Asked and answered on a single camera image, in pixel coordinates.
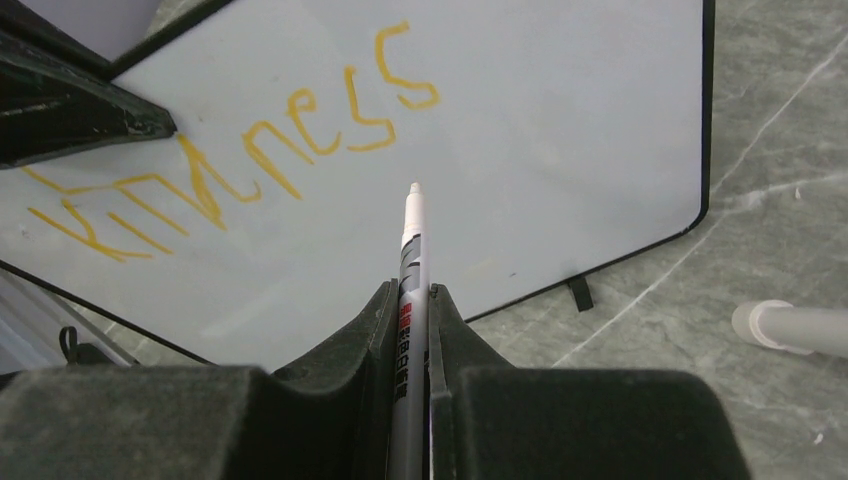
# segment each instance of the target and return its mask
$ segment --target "white board surface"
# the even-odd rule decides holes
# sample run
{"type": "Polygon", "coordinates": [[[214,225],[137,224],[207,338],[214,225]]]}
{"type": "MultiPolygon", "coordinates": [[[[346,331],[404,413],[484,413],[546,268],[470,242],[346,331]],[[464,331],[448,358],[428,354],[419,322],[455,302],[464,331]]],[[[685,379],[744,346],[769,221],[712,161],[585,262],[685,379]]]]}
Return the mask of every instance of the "white board surface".
{"type": "Polygon", "coordinates": [[[115,81],[182,140],[0,173],[0,259],[273,369],[397,275],[419,181],[431,278],[482,313],[699,215],[702,9],[236,0],[115,81]]]}

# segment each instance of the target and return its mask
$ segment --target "handwritten word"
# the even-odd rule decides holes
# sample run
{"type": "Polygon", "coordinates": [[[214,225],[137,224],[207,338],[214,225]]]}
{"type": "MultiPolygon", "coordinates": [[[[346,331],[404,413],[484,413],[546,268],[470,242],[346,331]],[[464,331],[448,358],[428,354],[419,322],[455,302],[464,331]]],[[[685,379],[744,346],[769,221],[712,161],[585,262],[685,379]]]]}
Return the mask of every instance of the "handwritten word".
{"type": "MultiPolygon", "coordinates": [[[[403,34],[408,30],[409,24],[406,21],[398,25],[380,30],[377,33],[377,36],[374,41],[375,61],[377,63],[377,68],[379,69],[380,74],[385,83],[402,87],[408,90],[419,90],[429,92],[429,99],[420,102],[413,102],[408,98],[404,97],[403,95],[397,95],[397,98],[400,103],[403,104],[409,110],[422,110],[433,107],[440,102],[439,92],[436,90],[436,87],[428,82],[411,81],[395,76],[391,73],[391,70],[386,64],[385,59],[384,49],[386,40],[390,37],[403,34]]],[[[363,116],[360,110],[360,104],[356,94],[354,75],[356,75],[356,67],[352,65],[347,65],[344,67],[343,78],[347,91],[348,101],[350,104],[351,118],[359,125],[363,125],[366,127],[382,128],[383,130],[385,130],[386,136],[383,140],[364,145],[347,145],[346,149],[351,152],[370,152],[377,149],[386,148],[394,144],[397,140],[397,136],[395,134],[394,124],[390,119],[368,118],[363,116]]],[[[318,156],[332,155],[341,147],[343,140],[342,132],[336,132],[336,134],[332,137],[332,140],[322,139],[322,146],[322,144],[319,144],[319,141],[316,141],[315,137],[312,135],[312,133],[309,132],[309,130],[304,125],[303,120],[301,118],[302,114],[316,113],[318,110],[318,101],[315,98],[315,94],[312,92],[311,89],[304,87],[293,92],[291,95],[289,95],[286,102],[286,106],[286,116],[291,119],[291,122],[294,124],[294,127],[297,129],[303,142],[311,151],[311,154],[318,156]]],[[[298,191],[298,189],[295,188],[295,186],[288,180],[285,174],[280,171],[276,163],[270,157],[268,157],[268,155],[266,155],[265,152],[263,152],[263,150],[259,148],[258,145],[256,145],[256,137],[262,132],[270,133],[273,137],[275,137],[283,145],[285,145],[292,153],[294,153],[295,156],[299,157],[307,164],[314,165],[315,161],[312,159],[310,154],[308,154],[303,148],[298,146],[298,144],[294,140],[289,138],[279,128],[277,128],[274,124],[267,120],[256,121],[253,126],[251,126],[241,136],[242,146],[244,148],[245,153],[247,153],[247,155],[251,159],[253,159],[253,161],[269,177],[271,177],[271,179],[277,182],[277,184],[279,184],[286,192],[288,192],[289,195],[291,195],[295,199],[302,200],[303,197],[298,191]]],[[[262,198],[262,190],[259,187],[259,183],[255,180],[253,181],[255,187],[254,192],[249,194],[239,193],[232,186],[230,186],[230,184],[224,179],[224,177],[222,177],[214,168],[212,168],[212,166],[206,161],[206,156],[203,154],[203,152],[198,149],[188,138],[186,138],[184,135],[179,134],[177,135],[177,141],[179,142],[183,154],[186,158],[186,161],[188,162],[189,178],[191,181],[192,189],[191,194],[180,190],[168,179],[157,173],[146,173],[134,177],[123,178],[105,185],[66,188],[61,186],[59,183],[37,173],[31,167],[23,167],[22,170],[27,175],[29,175],[36,181],[42,183],[43,185],[46,185],[52,190],[55,190],[56,192],[64,195],[64,198],[61,199],[61,204],[64,209],[79,223],[79,226],[82,227],[83,233],[79,233],[78,231],[75,231],[74,229],[59,223],[58,221],[54,220],[53,218],[47,216],[46,214],[35,208],[30,207],[28,210],[30,211],[30,213],[43,220],[51,227],[56,228],[62,233],[82,243],[83,245],[92,248],[93,250],[100,252],[121,263],[125,263],[128,258],[150,259],[153,258],[153,254],[148,252],[121,250],[101,243],[97,238],[97,235],[91,222],[85,217],[83,217],[83,215],[76,209],[76,207],[69,200],[70,197],[102,191],[119,192],[124,197],[129,199],[132,203],[139,206],[142,210],[158,218],[160,221],[162,221],[181,235],[188,237],[190,235],[189,231],[184,226],[180,225],[175,220],[168,217],[163,212],[159,211],[158,209],[150,205],[148,202],[141,199],[138,195],[133,193],[130,188],[136,184],[154,182],[158,183],[159,185],[164,187],[168,192],[172,193],[180,200],[188,204],[191,208],[193,208],[204,218],[206,218],[206,220],[208,220],[211,224],[215,225],[220,230],[227,231],[227,226],[222,218],[223,213],[221,211],[221,207],[218,204],[217,199],[209,189],[209,185],[207,184],[207,176],[211,177],[215,182],[217,182],[218,185],[224,189],[224,191],[230,194],[230,196],[235,198],[238,202],[244,204],[259,201],[262,198]]],[[[114,212],[108,212],[107,216],[119,227],[128,231],[143,242],[147,243],[155,250],[158,250],[159,252],[164,253],[166,255],[172,255],[174,253],[171,248],[168,248],[162,243],[156,241],[150,235],[144,233],[141,229],[139,229],[135,225],[132,225],[125,219],[115,214],[114,212]]]]}

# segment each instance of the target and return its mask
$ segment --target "white plastic tube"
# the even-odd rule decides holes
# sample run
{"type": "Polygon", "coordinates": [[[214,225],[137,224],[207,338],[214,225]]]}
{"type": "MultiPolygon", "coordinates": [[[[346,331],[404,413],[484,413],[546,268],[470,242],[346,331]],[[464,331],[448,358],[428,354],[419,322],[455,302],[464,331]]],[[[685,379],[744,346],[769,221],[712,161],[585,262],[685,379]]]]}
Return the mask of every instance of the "white plastic tube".
{"type": "Polygon", "coordinates": [[[848,310],[795,308],[781,300],[748,302],[733,312],[733,329],[746,342],[808,355],[848,358],[848,310]]]}

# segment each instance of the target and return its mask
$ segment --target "gray marble surface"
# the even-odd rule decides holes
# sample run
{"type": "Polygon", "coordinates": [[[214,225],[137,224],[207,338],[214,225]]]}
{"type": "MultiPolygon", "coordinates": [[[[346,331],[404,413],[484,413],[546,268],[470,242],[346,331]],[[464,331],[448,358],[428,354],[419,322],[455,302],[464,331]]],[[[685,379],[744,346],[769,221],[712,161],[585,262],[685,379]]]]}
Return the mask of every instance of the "gray marble surface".
{"type": "MultiPolygon", "coordinates": [[[[168,0],[152,30],[196,0],[168,0]]],[[[848,308],[848,2],[718,0],[711,206],[688,235],[472,323],[518,366],[673,368],[718,394],[757,478],[848,478],[848,360],[743,343],[744,301],[848,308]]],[[[109,322],[147,364],[185,363],[109,322]]]]}

